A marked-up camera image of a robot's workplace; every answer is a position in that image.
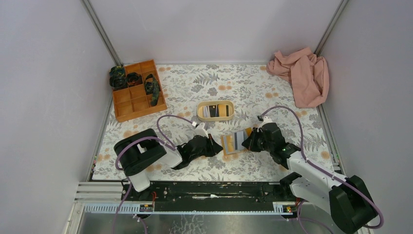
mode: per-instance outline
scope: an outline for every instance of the pink towel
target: pink towel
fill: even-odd
[[[267,64],[267,72],[291,83],[298,108],[316,107],[327,98],[327,62],[313,54],[309,47],[289,56],[276,52],[274,61]]]

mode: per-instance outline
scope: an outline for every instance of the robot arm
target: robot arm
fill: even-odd
[[[137,192],[150,186],[145,169],[153,163],[162,162],[174,170],[179,170],[201,156],[212,157],[223,149],[205,130],[205,123],[196,125],[194,131],[193,139],[178,145],[175,151],[157,141],[153,129],[146,129],[115,144],[113,149],[118,156],[124,151],[119,162]]]
[[[352,234],[377,216],[375,209],[361,196],[334,178],[346,181],[370,200],[371,196],[363,180],[357,176],[347,178],[330,172],[329,177],[310,165],[301,155],[299,147],[285,142],[281,130],[270,118],[260,118],[262,124],[254,128],[242,145],[250,151],[267,151],[277,164],[292,171],[280,181],[287,193],[307,200],[331,215],[337,226]]]

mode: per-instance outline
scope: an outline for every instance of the floral mat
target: floral mat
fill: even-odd
[[[113,146],[120,140],[148,128],[158,136],[156,120],[174,114],[199,122],[196,106],[201,101],[231,100],[235,117],[229,121],[207,122],[206,128],[215,141],[221,136],[259,124],[257,115],[274,105],[292,108],[304,129],[304,150],[308,157],[332,170],[321,119],[315,108],[299,109],[294,105],[291,86],[277,76],[269,75],[261,65],[162,65],[157,66],[168,109],[151,115],[119,123],[112,106],[108,125],[99,154],[95,159],[93,180],[121,180],[123,172],[114,162]],[[300,131],[295,117],[287,110],[272,110],[267,114],[282,130],[287,141],[299,145]],[[163,132],[175,144],[193,138],[193,127],[177,118],[160,122]],[[180,181],[279,181],[290,171],[276,164],[269,153],[242,152],[225,156],[200,157],[181,170],[173,170],[161,163],[146,169],[150,180]]]

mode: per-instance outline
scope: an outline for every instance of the gray wall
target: gray wall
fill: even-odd
[[[322,52],[341,161],[384,212],[375,234],[413,233],[412,12],[411,0],[350,1]]]
[[[80,0],[1,1],[0,233],[61,233],[113,61]]]
[[[92,0],[125,63],[267,63],[316,48],[340,0]]]

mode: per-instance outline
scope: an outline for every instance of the orange flower print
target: orange flower print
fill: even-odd
[[[102,155],[102,154],[99,154],[99,155],[97,156],[96,162],[101,162],[102,160],[103,160],[103,155]]]
[[[128,138],[128,137],[130,137],[130,136],[133,136],[133,135],[135,135],[135,134],[137,134],[137,133],[139,133],[139,131],[131,131],[131,130],[127,130],[127,131],[125,131],[124,133],[123,133],[123,137],[124,138]]]
[[[222,156],[222,161],[224,161],[224,162],[229,162],[229,161],[231,161],[231,155],[223,155],[223,156]]]
[[[330,159],[330,154],[327,151],[321,152],[321,157],[324,159]]]
[[[147,167],[147,168],[145,169],[145,171],[147,171],[147,172],[153,172],[154,169],[155,169],[155,167],[154,167],[153,165],[150,165],[149,167]]]

